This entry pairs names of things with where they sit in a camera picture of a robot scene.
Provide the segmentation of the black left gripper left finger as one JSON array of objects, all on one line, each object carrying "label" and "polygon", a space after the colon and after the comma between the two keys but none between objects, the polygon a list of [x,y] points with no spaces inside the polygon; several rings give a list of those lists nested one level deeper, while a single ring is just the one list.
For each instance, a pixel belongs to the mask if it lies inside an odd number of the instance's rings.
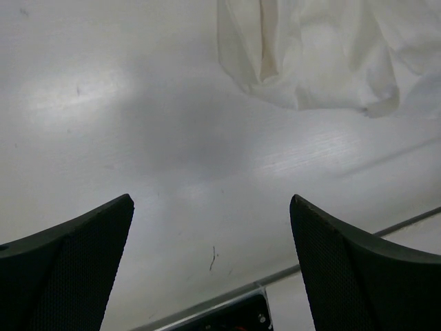
[{"label": "black left gripper left finger", "polygon": [[124,194],[1,245],[1,329],[99,330],[133,214]]}]

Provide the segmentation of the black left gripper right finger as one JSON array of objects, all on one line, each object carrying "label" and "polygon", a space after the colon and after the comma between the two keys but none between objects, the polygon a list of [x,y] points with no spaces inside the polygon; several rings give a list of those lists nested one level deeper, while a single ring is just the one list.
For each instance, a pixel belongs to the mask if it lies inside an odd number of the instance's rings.
[{"label": "black left gripper right finger", "polygon": [[291,229],[316,330],[439,330],[440,256],[341,221],[299,195]]}]

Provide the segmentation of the white pleated skirt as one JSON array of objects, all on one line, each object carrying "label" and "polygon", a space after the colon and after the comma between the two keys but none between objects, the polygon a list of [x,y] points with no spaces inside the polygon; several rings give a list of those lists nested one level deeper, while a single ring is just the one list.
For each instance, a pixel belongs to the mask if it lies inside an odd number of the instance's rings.
[{"label": "white pleated skirt", "polygon": [[439,1],[219,1],[218,58],[293,110],[440,118]]}]

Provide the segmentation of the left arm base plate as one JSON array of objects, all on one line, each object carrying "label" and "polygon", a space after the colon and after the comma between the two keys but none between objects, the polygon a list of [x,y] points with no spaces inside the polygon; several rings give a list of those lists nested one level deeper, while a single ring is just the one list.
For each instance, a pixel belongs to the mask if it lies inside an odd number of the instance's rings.
[{"label": "left arm base plate", "polygon": [[273,330],[264,288],[245,288],[148,323],[137,330]]}]

